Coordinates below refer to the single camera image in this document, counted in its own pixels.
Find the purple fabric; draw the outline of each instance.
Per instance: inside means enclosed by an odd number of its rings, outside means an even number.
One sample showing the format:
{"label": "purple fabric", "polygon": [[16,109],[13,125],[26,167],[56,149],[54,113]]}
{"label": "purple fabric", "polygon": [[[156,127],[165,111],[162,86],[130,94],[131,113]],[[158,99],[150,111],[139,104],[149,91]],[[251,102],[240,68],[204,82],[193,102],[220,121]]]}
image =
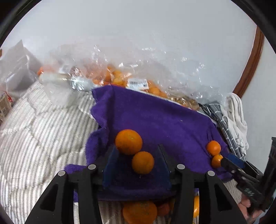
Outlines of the purple fabric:
{"label": "purple fabric", "polygon": [[[155,157],[157,145],[163,144],[176,162],[190,170],[199,173],[213,170],[222,181],[231,179],[231,174],[223,168],[211,166],[212,157],[205,149],[211,140],[221,145],[224,157],[228,150],[208,117],[178,104],[121,87],[104,86],[92,93],[96,105],[92,107],[91,114],[99,129],[87,141],[87,164],[92,164],[106,152],[119,131],[132,129],[143,139],[142,151],[148,151]],[[131,168],[131,157],[122,156],[121,159],[112,186],[99,199],[148,199],[172,194],[158,184],[154,171],[140,178]],[[72,173],[81,167],[75,166],[68,165],[65,170]]]}

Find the white backdrop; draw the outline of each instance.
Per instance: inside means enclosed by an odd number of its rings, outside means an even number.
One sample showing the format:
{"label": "white backdrop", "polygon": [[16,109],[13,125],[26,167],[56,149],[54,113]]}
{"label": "white backdrop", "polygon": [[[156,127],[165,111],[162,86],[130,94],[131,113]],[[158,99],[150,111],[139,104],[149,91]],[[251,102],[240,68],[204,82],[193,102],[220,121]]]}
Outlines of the white backdrop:
{"label": "white backdrop", "polygon": [[42,0],[2,48],[5,52],[22,39],[43,60],[61,44],[133,30],[160,34],[168,49],[205,65],[203,84],[231,92],[247,63],[256,26],[230,0]]}

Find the gray screw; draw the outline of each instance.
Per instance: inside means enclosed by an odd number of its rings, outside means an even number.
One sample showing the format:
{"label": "gray screw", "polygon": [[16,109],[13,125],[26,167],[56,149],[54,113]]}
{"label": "gray screw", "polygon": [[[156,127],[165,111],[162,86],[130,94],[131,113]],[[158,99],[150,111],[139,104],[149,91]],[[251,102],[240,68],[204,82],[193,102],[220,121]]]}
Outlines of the gray screw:
{"label": "gray screw", "polygon": [[212,171],[212,170],[209,170],[209,171],[207,172],[207,174],[208,174],[209,176],[213,177],[213,176],[215,175],[215,172]]}
{"label": "gray screw", "polygon": [[61,170],[57,173],[60,177],[64,176],[65,175],[65,171],[64,170]]}
{"label": "gray screw", "polygon": [[183,164],[178,164],[177,168],[180,169],[180,170],[183,170],[183,169],[185,169],[185,166]]}
{"label": "gray screw", "polygon": [[93,170],[93,169],[95,169],[96,168],[96,165],[95,164],[90,164],[89,166],[88,166],[88,169],[90,169],[90,170]]}

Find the white sticker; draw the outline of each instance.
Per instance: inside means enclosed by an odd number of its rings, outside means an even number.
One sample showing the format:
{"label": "white sticker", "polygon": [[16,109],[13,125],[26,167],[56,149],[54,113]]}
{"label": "white sticker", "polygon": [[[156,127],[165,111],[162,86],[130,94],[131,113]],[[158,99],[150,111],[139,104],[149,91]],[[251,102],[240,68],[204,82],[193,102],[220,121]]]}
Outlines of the white sticker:
{"label": "white sticker", "polygon": [[149,89],[146,79],[128,79],[128,87],[135,90]]}

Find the brown wooden trim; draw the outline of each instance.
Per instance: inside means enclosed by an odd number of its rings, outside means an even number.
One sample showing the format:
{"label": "brown wooden trim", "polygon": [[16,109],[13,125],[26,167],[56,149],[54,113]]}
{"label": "brown wooden trim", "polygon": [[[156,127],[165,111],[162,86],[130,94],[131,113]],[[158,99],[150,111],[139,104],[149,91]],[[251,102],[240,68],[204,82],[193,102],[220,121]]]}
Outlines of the brown wooden trim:
{"label": "brown wooden trim", "polygon": [[256,68],[262,53],[263,44],[264,44],[264,34],[257,26],[255,40],[254,40],[253,48],[251,50],[251,54],[249,56],[245,69],[242,73],[242,76],[233,91],[233,93],[237,94],[240,98],[245,93],[249,83],[251,82],[251,79],[254,76],[254,73],[256,71]]}

